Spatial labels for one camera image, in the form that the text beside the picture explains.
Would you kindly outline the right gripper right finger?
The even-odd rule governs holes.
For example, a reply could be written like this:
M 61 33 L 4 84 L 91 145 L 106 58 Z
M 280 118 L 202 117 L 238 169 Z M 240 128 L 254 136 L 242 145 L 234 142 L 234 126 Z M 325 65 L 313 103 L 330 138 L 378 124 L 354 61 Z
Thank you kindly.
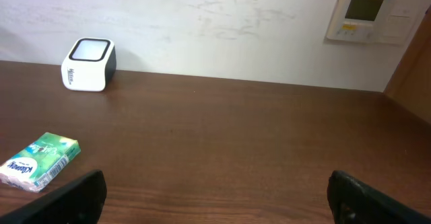
M 430 224 L 429 217 L 340 170 L 329 178 L 327 200 L 336 224 Z

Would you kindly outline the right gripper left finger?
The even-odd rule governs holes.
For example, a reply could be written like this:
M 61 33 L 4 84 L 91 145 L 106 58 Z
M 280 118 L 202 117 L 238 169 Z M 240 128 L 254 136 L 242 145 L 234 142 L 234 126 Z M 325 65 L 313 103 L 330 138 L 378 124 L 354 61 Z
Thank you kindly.
M 97 224 L 107 196 L 104 174 L 93 170 L 1 217 L 1 224 Z

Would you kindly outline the green tissue pack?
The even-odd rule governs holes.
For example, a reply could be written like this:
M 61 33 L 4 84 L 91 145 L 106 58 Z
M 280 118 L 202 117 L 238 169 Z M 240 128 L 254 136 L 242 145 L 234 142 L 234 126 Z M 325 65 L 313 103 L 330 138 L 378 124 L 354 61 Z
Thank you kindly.
M 80 152 L 75 139 L 44 133 L 1 166 L 1 182 L 28 192 L 40 192 Z

